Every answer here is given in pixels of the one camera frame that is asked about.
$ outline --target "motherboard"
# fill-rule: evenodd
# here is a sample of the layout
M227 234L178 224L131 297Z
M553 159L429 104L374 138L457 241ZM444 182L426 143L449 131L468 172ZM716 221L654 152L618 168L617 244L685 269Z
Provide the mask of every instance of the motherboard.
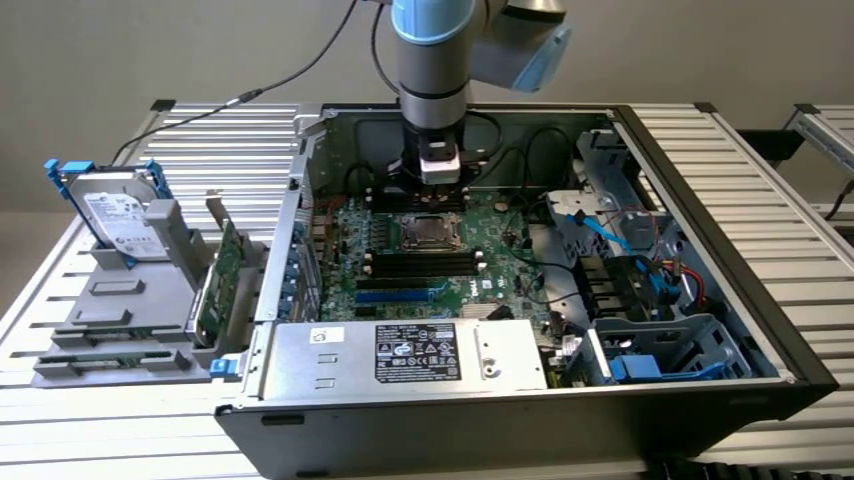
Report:
M526 298L544 295L537 268L514 257L506 241L524 229L524 206L510 204L498 192L478 192L453 213L381 213L366 198L322 199L314 222L321 320L494 314L540 325L549 307ZM516 248L517 255L533 256L522 242Z

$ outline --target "white sticker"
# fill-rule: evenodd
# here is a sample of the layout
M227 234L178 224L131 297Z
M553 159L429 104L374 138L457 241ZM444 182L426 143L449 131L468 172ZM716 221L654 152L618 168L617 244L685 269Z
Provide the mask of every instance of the white sticker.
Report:
M345 327L313 328L309 343L341 343L345 341Z
M158 232L146 223L146 209L137 198L125 193L87 193L83 200L117 250L138 260L167 257Z

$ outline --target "white wall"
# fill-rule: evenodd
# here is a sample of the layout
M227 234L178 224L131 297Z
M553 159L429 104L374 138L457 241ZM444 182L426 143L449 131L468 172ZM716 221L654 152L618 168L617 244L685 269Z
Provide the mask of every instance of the white wall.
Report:
M106 161L154 99L222 101L284 76L348 3L0 0L0 209L66 210L41 171L49 157ZM851 0L565 3L574 39L537 101L712 101L733 123L768 127L796 102L854 103ZM265 100L392 98L368 56L373 11L361 5L329 58ZM388 29L384 38L394 72ZM521 98L486 87L476 95ZM817 167L789 169L819 191Z

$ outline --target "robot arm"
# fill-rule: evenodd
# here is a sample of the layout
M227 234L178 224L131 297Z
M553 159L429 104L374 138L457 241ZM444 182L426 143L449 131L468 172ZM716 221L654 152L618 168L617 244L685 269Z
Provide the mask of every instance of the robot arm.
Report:
M465 183L469 81L536 92L561 62L570 28L556 0L392 0L405 152L425 185Z

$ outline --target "green circuit board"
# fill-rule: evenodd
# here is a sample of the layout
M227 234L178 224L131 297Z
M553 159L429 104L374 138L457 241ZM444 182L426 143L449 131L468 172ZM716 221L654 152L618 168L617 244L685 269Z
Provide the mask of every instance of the green circuit board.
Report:
M497 202L506 202L498 193L474 193L465 212L433 216L454 222L460 236L460 244L453 247L457 251L472 251L476 247L484 251L488 267L480 275L432 278L432 301L373 303L369 306L377 308L377 314L358 316L357 307L366 305L357 304L357 282L372 278L364 272L366 251L420 255L421 252L405 247L405 225L420 215L424 218L430 214L372 213L362 199L352 198L344 202L341 199L338 202L322 199L316 211L317 235L332 239L318 243L324 278L322 321L478 318L477 312L485 312L490 308L488 304L493 304L497 307L508 305L516 318L532 319L540 325L548 318L549 308L526 300L514 286L517 276L528 285L537 271L514 258L502 241L509 221L514 220L510 230L520 234L522 217L514 215L514 209L498 213ZM348 242L346 253L342 253L342 242Z

